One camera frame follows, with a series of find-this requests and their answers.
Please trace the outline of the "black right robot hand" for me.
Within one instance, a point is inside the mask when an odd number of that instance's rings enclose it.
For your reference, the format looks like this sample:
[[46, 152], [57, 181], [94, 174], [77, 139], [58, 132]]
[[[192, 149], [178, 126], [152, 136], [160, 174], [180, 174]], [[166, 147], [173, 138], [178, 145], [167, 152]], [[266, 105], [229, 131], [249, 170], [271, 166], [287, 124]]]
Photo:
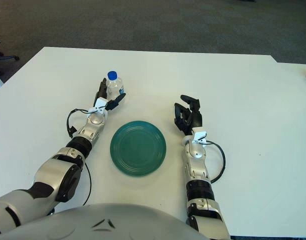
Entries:
[[181, 95], [180, 99], [189, 105], [185, 108], [179, 103], [174, 104], [174, 123], [185, 136], [192, 135], [193, 128], [199, 128], [203, 125], [202, 115], [200, 113], [200, 101], [187, 95]]

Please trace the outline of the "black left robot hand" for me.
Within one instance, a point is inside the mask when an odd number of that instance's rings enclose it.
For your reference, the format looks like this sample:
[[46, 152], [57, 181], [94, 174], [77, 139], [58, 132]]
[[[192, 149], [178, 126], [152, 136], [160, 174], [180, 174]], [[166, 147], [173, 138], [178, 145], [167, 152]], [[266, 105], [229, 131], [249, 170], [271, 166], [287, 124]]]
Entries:
[[[99, 85], [99, 90], [98, 92], [95, 94], [95, 98], [94, 98], [94, 103], [93, 103], [93, 107], [96, 106], [96, 102], [99, 98], [103, 98], [104, 100], [107, 100], [107, 84], [106, 84], [107, 79], [104, 78]], [[105, 106], [105, 109], [107, 111], [111, 111], [114, 108], [116, 108], [119, 105], [119, 102], [126, 96], [126, 93], [121, 93], [119, 96], [117, 96], [115, 99], [113, 100], [109, 100]]]

